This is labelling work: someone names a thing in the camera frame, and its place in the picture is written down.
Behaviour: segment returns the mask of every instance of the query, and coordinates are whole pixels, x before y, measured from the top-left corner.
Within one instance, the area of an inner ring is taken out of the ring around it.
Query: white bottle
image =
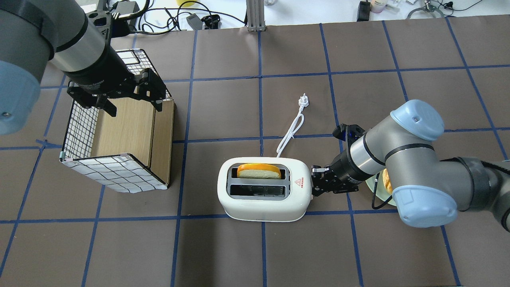
[[[388,0],[372,0],[370,3],[370,11],[379,14],[384,10],[384,7],[386,7],[386,3],[388,3]]]

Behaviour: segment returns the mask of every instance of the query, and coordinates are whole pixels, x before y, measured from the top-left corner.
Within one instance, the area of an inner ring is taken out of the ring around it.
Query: black device
[[[370,2],[361,1],[358,6],[358,19],[357,22],[368,21],[370,18]]]

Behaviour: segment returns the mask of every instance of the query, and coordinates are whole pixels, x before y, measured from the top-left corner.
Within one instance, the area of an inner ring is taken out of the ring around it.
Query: light blue cap
[[[39,85],[28,71],[0,61],[0,135],[23,128],[39,99]]]
[[[390,112],[391,118],[413,135],[434,141],[443,134],[445,124],[431,105],[420,100],[410,100]]]
[[[441,226],[457,218],[457,203],[438,189],[404,185],[397,187],[392,195],[400,219],[409,226]]]

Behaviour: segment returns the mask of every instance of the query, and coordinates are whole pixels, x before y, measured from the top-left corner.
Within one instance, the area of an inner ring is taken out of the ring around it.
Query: bread
[[[280,169],[265,163],[245,163],[237,168],[238,178],[281,179]]]
[[[393,187],[391,186],[391,182],[390,182],[390,175],[388,175],[388,170],[387,169],[384,169],[382,171],[382,183],[384,185],[384,187],[386,188],[386,190],[388,191],[389,194],[392,194],[393,193]]]

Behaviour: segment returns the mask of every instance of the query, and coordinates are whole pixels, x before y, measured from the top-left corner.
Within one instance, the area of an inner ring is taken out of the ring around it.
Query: wooden board
[[[164,101],[163,111],[156,112],[152,136],[150,170],[164,182],[170,183],[170,158],[172,155],[174,101]]]
[[[110,101],[117,107],[117,116],[99,111],[91,156],[130,153],[150,166],[154,107],[129,98]]]

